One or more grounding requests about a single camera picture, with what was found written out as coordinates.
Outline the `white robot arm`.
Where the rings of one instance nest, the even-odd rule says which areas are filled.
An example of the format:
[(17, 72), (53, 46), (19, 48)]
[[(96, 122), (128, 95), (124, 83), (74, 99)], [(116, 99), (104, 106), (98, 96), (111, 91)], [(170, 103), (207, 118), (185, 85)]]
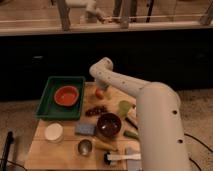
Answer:
[(143, 171), (191, 171), (180, 116), (181, 100), (168, 85), (113, 71), (104, 57), (89, 69), (97, 86), (113, 86), (136, 99)]

